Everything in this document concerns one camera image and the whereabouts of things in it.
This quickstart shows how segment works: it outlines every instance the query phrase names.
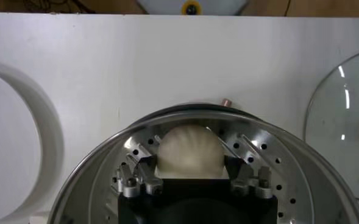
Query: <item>glass lid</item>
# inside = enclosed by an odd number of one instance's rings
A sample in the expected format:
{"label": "glass lid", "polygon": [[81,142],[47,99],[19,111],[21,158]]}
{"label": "glass lid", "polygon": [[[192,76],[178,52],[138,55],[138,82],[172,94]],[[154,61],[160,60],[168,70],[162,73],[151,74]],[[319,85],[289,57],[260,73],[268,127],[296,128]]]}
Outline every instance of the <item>glass lid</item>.
{"label": "glass lid", "polygon": [[335,167],[359,199],[359,54],[337,66],[316,88],[304,140]]}

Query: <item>white surface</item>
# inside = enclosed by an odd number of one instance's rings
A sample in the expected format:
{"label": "white surface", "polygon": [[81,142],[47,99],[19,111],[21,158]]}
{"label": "white surface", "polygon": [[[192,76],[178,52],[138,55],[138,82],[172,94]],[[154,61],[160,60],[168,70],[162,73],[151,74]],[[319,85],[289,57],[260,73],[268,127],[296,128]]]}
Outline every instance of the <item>white surface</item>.
{"label": "white surface", "polygon": [[0,219],[31,193],[41,164],[40,137],[20,95],[0,79]]}
{"label": "white surface", "polygon": [[226,97],[301,137],[316,85],[358,52],[359,19],[0,13],[0,71],[33,80],[59,115],[54,192],[105,138],[178,103]]}

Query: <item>yellow circle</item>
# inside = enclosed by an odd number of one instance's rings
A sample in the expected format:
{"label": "yellow circle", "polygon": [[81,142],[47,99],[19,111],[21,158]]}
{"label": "yellow circle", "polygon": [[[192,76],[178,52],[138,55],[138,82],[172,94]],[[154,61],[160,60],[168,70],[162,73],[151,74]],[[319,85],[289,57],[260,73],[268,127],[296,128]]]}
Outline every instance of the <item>yellow circle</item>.
{"label": "yellow circle", "polygon": [[196,12],[196,15],[201,15],[202,14],[202,11],[201,11],[201,5],[197,2],[197,1],[194,1],[194,0],[189,0],[187,2],[185,2],[182,6],[182,15],[187,15],[186,14],[186,9],[189,5],[193,5],[196,7],[197,9],[197,12]]}

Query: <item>white table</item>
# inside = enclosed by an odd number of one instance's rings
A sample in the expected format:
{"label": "white table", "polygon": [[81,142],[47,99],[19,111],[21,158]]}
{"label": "white table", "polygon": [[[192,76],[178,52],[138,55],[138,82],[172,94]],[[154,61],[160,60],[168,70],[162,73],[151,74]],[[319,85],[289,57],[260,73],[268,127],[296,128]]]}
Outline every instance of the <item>white table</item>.
{"label": "white table", "polygon": [[316,85],[358,52],[351,18],[0,13],[0,74],[44,99],[62,139],[49,193],[9,222],[49,210],[88,152],[174,104],[226,97],[301,137]]}

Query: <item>cable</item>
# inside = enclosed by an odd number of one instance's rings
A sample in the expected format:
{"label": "cable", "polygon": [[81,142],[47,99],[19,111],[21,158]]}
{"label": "cable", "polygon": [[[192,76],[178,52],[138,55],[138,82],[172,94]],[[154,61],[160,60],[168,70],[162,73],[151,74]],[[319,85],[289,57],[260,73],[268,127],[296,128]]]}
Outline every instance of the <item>cable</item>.
{"label": "cable", "polygon": [[[76,5],[78,11],[72,11],[70,2]],[[65,5],[68,8],[68,11],[60,10],[60,13],[95,13],[94,10],[89,9],[79,0],[23,0],[23,4],[29,12],[48,13],[51,12],[52,5],[58,7]]]}
{"label": "cable", "polygon": [[288,6],[286,7],[285,13],[283,14],[284,16],[288,16],[288,11],[289,11],[289,8],[290,8],[290,3],[291,3],[291,0],[288,1]]}

